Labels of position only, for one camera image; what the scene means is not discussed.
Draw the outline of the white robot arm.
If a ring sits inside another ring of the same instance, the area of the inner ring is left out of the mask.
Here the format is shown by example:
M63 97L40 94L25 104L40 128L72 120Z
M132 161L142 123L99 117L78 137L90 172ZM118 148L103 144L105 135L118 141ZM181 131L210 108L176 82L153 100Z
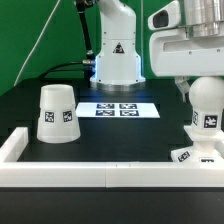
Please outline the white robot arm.
M96 88L128 91L145 82L136 52L136 14L120 0L97 0L101 17L101 50ZM224 0L172 0L151 14L148 28L151 69L173 77L183 97L191 76L224 76Z

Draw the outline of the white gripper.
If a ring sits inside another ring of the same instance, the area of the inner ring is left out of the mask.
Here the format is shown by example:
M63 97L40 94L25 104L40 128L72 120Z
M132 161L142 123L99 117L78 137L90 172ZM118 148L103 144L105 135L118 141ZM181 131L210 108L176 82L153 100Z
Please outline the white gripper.
M157 77L178 76L175 84L189 102L187 76L224 75L224 31L210 37L188 38L184 28L155 32L149 40L150 63Z

